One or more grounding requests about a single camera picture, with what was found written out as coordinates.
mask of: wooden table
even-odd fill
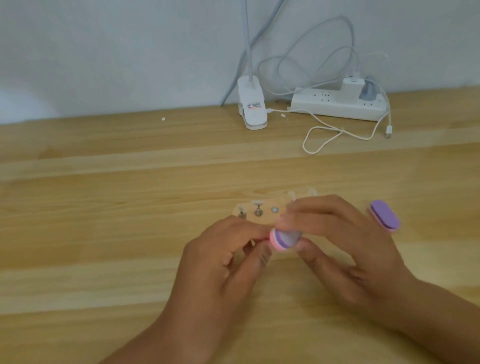
[[[479,304],[480,88],[391,99],[391,139],[384,123],[369,142],[342,136],[316,156],[301,148],[312,117],[272,113],[248,131],[237,106],[0,127],[0,362],[96,363],[159,314],[186,242],[237,203],[309,187],[362,209],[387,201],[411,270]],[[214,362],[437,361],[337,306],[288,252]]]

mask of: nail file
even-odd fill
[[[293,247],[301,236],[301,231],[280,231],[273,229],[270,232],[270,242],[275,249],[282,252]]]
[[[387,230],[394,232],[400,227],[400,221],[385,201],[373,201],[370,204],[369,211],[380,226],[383,226]]]

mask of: purple nail buffer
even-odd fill
[[[370,204],[370,209],[374,213],[378,222],[385,228],[395,231],[400,227],[400,221],[396,217],[389,205],[385,201],[375,200]]]

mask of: hand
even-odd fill
[[[185,246],[170,299],[155,324],[164,333],[162,363],[200,364],[214,354],[272,254],[270,229],[230,216]],[[234,266],[240,248],[246,257]]]
[[[405,266],[390,233],[338,196],[308,197],[287,207],[276,228],[323,236],[350,254],[355,266],[328,257],[302,238],[295,249],[320,282],[342,305],[397,328],[402,304],[416,279]]]

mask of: power outlet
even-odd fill
[[[378,94],[375,100],[359,98],[364,80],[345,79],[340,91],[306,88],[293,94],[288,110],[338,118],[378,121],[387,113],[387,102]]]

